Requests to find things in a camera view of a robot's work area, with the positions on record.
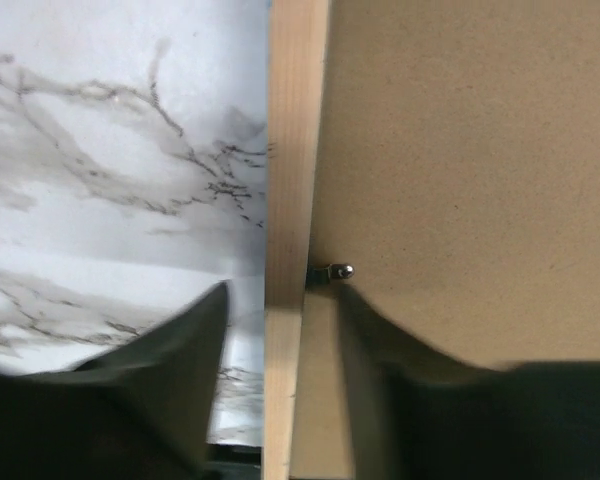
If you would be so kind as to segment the brown cardboard backing board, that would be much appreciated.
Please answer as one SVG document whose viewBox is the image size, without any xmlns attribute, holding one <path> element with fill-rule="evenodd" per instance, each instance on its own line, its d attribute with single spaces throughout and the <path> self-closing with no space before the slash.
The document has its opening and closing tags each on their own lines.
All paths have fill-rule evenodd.
<svg viewBox="0 0 600 480">
<path fill-rule="evenodd" d="M 358 479 L 337 295 L 463 363 L 600 361 L 600 1 L 336 1 L 290 454 Z"/>
</svg>

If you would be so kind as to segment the blue wooden picture frame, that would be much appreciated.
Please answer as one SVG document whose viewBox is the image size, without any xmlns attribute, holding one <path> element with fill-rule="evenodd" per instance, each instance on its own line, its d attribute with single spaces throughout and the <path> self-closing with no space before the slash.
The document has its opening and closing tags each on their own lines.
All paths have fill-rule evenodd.
<svg viewBox="0 0 600 480">
<path fill-rule="evenodd" d="M 269 8 L 265 480 L 289 476 L 330 2 Z"/>
</svg>

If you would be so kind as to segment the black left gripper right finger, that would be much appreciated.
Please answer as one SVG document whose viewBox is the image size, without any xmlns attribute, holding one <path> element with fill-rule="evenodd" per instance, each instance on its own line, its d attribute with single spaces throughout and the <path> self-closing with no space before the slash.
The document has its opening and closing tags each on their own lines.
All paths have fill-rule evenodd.
<svg viewBox="0 0 600 480">
<path fill-rule="evenodd" d="M 350 287 L 337 329 L 356 478 L 600 479 L 600 361 L 475 367 Z"/>
</svg>

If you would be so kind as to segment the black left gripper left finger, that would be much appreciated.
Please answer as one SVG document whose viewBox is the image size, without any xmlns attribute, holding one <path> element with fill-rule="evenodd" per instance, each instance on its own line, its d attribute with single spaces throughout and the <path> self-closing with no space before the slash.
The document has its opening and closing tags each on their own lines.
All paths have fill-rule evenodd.
<svg viewBox="0 0 600 480">
<path fill-rule="evenodd" d="M 69 371 L 0 373 L 0 479 L 201 479 L 228 326 L 219 283 Z"/>
</svg>

